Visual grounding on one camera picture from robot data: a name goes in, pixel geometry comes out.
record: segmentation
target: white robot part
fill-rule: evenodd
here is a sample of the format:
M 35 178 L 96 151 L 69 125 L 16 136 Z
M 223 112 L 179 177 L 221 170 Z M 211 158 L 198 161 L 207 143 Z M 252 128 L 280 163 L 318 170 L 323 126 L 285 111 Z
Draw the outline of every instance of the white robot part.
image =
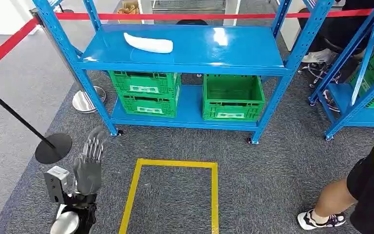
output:
M 124 33 L 125 41 L 132 47 L 140 50 L 167 54 L 173 51 L 173 42 L 167 39 L 139 38 Z

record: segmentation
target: crate label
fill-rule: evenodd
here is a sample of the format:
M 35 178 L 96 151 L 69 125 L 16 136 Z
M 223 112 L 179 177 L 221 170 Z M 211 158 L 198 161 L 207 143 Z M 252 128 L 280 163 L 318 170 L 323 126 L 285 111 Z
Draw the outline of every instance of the crate label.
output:
M 216 118 L 244 118 L 244 113 L 217 113 Z
M 158 87 L 130 85 L 130 91 L 159 94 Z
M 162 114 L 163 110 L 160 108 L 148 108 L 148 107 L 141 107 L 137 106 L 138 112 L 145 112 L 145 113 L 153 113 L 153 114 Z
M 362 83 L 360 84 L 360 86 L 363 88 L 363 90 L 366 92 L 370 89 L 370 85 L 366 82 L 365 79 L 362 80 Z

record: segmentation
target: gray robotic hand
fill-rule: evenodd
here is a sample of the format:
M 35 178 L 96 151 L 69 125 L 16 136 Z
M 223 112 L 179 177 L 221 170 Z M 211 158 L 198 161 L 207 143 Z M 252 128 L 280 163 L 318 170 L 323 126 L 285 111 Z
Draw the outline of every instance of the gray robotic hand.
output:
M 83 153 L 74 159 L 75 190 L 83 195 L 96 194 L 101 188 L 101 161 L 108 134 L 101 126 L 89 134 Z

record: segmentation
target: yellow tape square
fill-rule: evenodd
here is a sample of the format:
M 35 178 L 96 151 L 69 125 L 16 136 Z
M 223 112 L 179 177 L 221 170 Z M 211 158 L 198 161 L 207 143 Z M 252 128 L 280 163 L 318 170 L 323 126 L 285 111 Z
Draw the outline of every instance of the yellow tape square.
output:
M 132 181 L 130 191 L 128 192 L 127 203 L 123 218 L 121 220 L 120 230 L 118 234 L 126 234 L 128 222 L 130 221 L 130 214 L 132 204 L 135 198 L 135 192 L 137 190 L 138 179 L 140 178 L 141 167 L 143 165 L 148 166 L 167 166 L 167 167 L 201 167 L 211 169 L 211 233 L 219 234 L 219 195 L 218 195 L 218 174 L 217 174 L 217 162 L 197 162 L 197 161 L 176 161 L 176 160 L 155 160 L 155 159 L 137 159 L 135 165 L 134 174 L 132 175 Z

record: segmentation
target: blue metal shelf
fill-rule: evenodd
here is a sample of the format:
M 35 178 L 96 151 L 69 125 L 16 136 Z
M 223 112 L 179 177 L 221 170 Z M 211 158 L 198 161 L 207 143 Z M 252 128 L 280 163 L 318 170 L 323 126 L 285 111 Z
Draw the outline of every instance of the blue metal shelf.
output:
M 93 0 L 84 0 L 95 36 L 81 56 L 69 41 L 48 0 L 33 0 L 39 10 L 40 19 L 52 34 L 70 70 L 82 84 L 113 136 L 118 134 L 116 124 L 135 124 L 253 131 L 251 143 L 259 142 L 302 57 L 307 52 L 312 42 L 311 38 L 317 34 L 324 21 L 325 17 L 320 16 L 327 15 L 333 1 L 321 0 L 316 3 L 294 48 L 283 62 L 276 37 L 287 14 L 290 0 L 281 2 L 270 27 L 102 24 Z M 124 32 L 136 37 L 172 40 L 173 51 L 168 54 L 157 54 L 133 48 L 125 41 Z M 202 87 L 189 85 L 184 85 L 181 89 L 176 118 L 127 115 L 119 100 L 110 115 L 86 70 L 277 76 L 278 82 L 257 123 L 204 121 Z
M 255 131 L 255 122 L 203 120 L 203 87 L 182 85 L 176 118 L 129 115 L 117 100 L 111 118 L 116 124 L 148 125 L 160 127 L 205 128 L 222 130 Z
M 135 49 L 132 36 L 169 39 L 169 54 Z M 283 65 L 270 27 L 103 24 L 77 63 L 81 69 L 282 76 Z
M 334 84 L 331 83 L 332 78 L 341 69 L 342 65 L 351 56 L 357 45 L 366 37 L 367 32 L 371 32 L 370 39 L 365 49 L 363 61 L 358 71 L 358 79 L 355 87 L 350 84 Z M 366 93 L 359 98 L 358 91 L 360 89 L 362 79 L 364 77 L 367 65 L 372 55 L 374 47 L 374 9 L 366 18 L 363 24 L 358 28 L 352 40 L 343 50 L 343 52 L 334 61 L 331 69 L 327 72 L 325 78 L 316 87 L 315 91 L 309 97 L 311 105 L 317 100 L 323 105 L 325 112 L 331 121 L 331 125 L 325 132 L 327 140 L 331 140 L 341 128 L 345 126 L 374 127 L 374 108 L 367 108 L 366 105 L 374 98 L 374 84 Z M 332 112 L 326 103 L 322 93 L 329 90 L 333 97 L 334 103 L 340 110 L 339 115 Z
M 341 114 L 348 111 L 353 88 L 350 84 L 329 84 L 328 89 L 334 98 Z M 374 108 L 362 108 L 353 116 L 346 126 L 374 127 Z

